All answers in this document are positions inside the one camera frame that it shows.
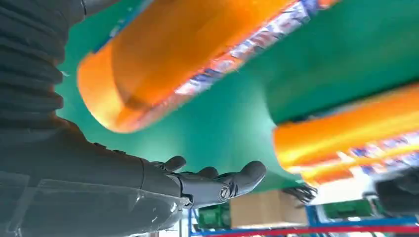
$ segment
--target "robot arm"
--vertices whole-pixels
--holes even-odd
[[[182,157],[149,162],[88,142],[56,116],[69,29],[114,0],[0,0],[0,237],[116,237],[174,225],[182,209],[250,192],[254,161],[218,175],[174,173]]]

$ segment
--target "orange bottle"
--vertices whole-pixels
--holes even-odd
[[[230,50],[292,4],[295,1],[154,0],[112,41],[83,60],[78,81],[82,98],[112,131],[144,128],[236,69],[243,58],[233,57]]]
[[[300,123],[279,125],[273,132],[280,165],[300,173],[340,163],[338,151],[419,130],[419,84],[350,106],[347,111]]]

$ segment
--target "blue shelf frame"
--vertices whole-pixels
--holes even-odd
[[[372,220],[360,220],[360,221],[340,221],[331,223],[321,223],[318,219],[316,206],[306,206],[307,219],[310,228],[318,227],[349,227],[349,226],[401,226],[401,225],[414,225],[418,223],[416,217],[404,217],[404,218],[378,218]],[[263,231],[270,229],[232,229],[223,231],[205,231],[195,232],[192,228],[192,218],[198,219],[198,215],[195,210],[188,210],[188,236],[214,236],[224,234],[245,234],[254,231]]]

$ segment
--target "red bar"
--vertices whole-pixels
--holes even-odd
[[[312,233],[348,233],[348,232],[387,232],[387,233],[419,233],[418,226],[345,226],[345,227],[316,227],[302,229],[261,230],[242,233],[228,233],[213,235],[217,237],[242,236],[276,236],[286,234],[312,234]]]

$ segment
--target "cardboard box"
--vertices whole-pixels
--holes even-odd
[[[232,228],[266,228],[307,225],[305,208],[279,190],[248,194],[230,201]]]

